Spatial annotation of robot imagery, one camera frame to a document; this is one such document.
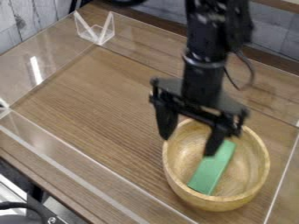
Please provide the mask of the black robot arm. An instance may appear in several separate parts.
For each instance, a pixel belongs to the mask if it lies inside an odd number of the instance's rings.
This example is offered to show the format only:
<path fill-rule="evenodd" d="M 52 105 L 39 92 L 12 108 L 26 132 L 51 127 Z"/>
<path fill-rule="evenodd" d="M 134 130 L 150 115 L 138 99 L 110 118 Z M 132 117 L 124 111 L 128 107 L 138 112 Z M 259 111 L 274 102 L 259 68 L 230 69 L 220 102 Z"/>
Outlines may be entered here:
<path fill-rule="evenodd" d="M 248 117 L 247 107 L 223 88 L 231 53 L 242 54 L 254 24 L 248 0 L 186 0 L 187 45 L 180 78 L 151 79 L 159 135 L 168 139 L 179 116 L 210 125 L 206 156 L 212 156 L 224 139 L 239 136 Z"/>

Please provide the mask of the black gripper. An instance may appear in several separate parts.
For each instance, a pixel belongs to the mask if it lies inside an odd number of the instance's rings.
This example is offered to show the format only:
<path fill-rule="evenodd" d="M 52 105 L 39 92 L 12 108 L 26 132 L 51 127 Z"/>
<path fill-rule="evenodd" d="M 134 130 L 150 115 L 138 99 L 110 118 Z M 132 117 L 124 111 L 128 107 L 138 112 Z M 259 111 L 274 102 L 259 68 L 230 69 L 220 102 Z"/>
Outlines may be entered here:
<path fill-rule="evenodd" d="M 228 73 L 223 64 L 184 64 L 182 78 L 151 79 L 159 135 L 168 140 L 178 126 L 179 115 L 211 127 L 204 156 L 211 157 L 226 137 L 239 136 L 248 109 L 234 100 L 223 89 Z"/>

